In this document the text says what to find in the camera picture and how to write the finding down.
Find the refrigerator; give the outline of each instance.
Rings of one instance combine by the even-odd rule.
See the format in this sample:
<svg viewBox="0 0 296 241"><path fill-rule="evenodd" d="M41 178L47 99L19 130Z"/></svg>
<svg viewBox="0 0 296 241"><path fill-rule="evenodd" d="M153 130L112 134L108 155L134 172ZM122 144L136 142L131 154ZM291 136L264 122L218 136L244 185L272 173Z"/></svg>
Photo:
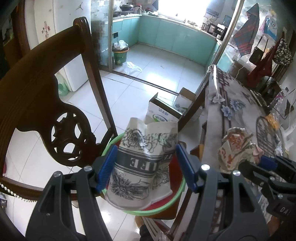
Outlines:
<svg viewBox="0 0 296 241"><path fill-rule="evenodd" d="M86 17L91 27L91 0L35 0L34 17L38 43L41 43L73 26L75 18ZM70 91L76 91L88 80L81 55L66 64L59 73Z"/></svg>

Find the blue gripper pad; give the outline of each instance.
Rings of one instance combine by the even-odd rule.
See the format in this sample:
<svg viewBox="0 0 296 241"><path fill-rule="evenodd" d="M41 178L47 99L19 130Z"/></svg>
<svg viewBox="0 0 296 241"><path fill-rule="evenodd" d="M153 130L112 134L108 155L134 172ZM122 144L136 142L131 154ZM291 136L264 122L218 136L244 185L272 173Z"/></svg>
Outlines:
<svg viewBox="0 0 296 241"><path fill-rule="evenodd" d="M118 147L116 145L111 146L106 156L104 156L105 161L101 167L101 170L98 173L98 185L96 187L97 191L101 191L106 188L107 183L109 182L109 178L113 167L115 165L115 158L117 155Z"/></svg>

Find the metal bolt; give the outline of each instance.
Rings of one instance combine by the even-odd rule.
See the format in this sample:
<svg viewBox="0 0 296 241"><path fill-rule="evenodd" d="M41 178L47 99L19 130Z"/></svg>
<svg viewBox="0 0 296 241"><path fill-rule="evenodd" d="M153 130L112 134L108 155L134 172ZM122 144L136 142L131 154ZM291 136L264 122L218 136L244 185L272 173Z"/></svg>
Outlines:
<svg viewBox="0 0 296 241"><path fill-rule="evenodd" d="M83 170L85 170L86 172L90 172L92 170L92 166L85 166Z"/></svg>
<svg viewBox="0 0 296 241"><path fill-rule="evenodd" d="M61 175L61 172L60 171L54 172L54 177L59 177L60 175Z"/></svg>
<svg viewBox="0 0 296 241"><path fill-rule="evenodd" d="M237 177L240 175L240 171L239 170L234 170L232 173L233 173L233 175L235 175Z"/></svg>
<svg viewBox="0 0 296 241"><path fill-rule="evenodd" d="M201 168L202 168L204 171L207 171L207 170L210 169L210 166L207 165L207 164L203 164L203 165L201 166Z"/></svg>

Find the kitchen cabinet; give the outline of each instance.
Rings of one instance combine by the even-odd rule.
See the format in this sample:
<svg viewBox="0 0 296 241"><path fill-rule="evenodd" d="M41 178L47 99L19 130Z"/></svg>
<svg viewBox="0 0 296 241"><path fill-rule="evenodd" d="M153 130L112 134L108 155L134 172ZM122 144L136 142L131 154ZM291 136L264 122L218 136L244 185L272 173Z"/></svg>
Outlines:
<svg viewBox="0 0 296 241"><path fill-rule="evenodd" d="M182 23L142 16L139 42L171 51L206 66L217 40L209 34Z"/></svg>
<svg viewBox="0 0 296 241"><path fill-rule="evenodd" d="M131 35L131 19L124 19L122 21L122 31L118 32L118 40L124 40L129 46Z"/></svg>
<svg viewBox="0 0 296 241"><path fill-rule="evenodd" d="M184 26L178 25L176 35L172 47L172 52L182 55L184 57L190 54L190 41L192 39L192 32Z"/></svg>
<svg viewBox="0 0 296 241"><path fill-rule="evenodd" d="M221 44L218 43L218 42L214 46L214 49L212 50L211 56L210 56L210 58L209 58L209 60L207 62L206 68L208 68L210 66L210 64L213 62L214 57L215 57L217 51L219 50L220 46L221 46Z"/></svg>
<svg viewBox="0 0 296 241"><path fill-rule="evenodd" d="M177 24L167 21L160 21L155 46L168 51L172 51L177 27Z"/></svg>
<svg viewBox="0 0 296 241"><path fill-rule="evenodd" d="M138 42L139 29L140 17L116 20L112 24L112 34L118 32L118 37L112 38L112 43L124 40L129 47L135 45Z"/></svg>
<svg viewBox="0 0 296 241"><path fill-rule="evenodd" d="M112 33L116 33L122 30L123 21L113 22L112 23Z"/></svg>
<svg viewBox="0 0 296 241"><path fill-rule="evenodd" d="M131 35L130 35L130 39L129 39L130 46L133 46L138 42L140 21L141 21L141 18L132 18L131 19Z"/></svg>
<svg viewBox="0 0 296 241"><path fill-rule="evenodd" d="M160 19L142 16L138 41L155 46L159 24Z"/></svg>
<svg viewBox="0 0 296 241"><path fill-rule="evenodd" d="M212 50L217 40L207 36L206 33L190 29L190 53L188 58L196 63L205 66L212 54Z"/></svg>

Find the kettle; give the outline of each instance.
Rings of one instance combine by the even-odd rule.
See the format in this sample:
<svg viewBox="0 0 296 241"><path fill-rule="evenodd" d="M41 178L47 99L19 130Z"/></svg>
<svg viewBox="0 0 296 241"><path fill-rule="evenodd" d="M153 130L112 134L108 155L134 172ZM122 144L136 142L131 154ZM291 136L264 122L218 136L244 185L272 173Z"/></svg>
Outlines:
<svg viewBox="0 0 296 241"><path fill-rule="evenodd" d="M135 5L133 8L133 13L142 14L142 5Z"/></svg>

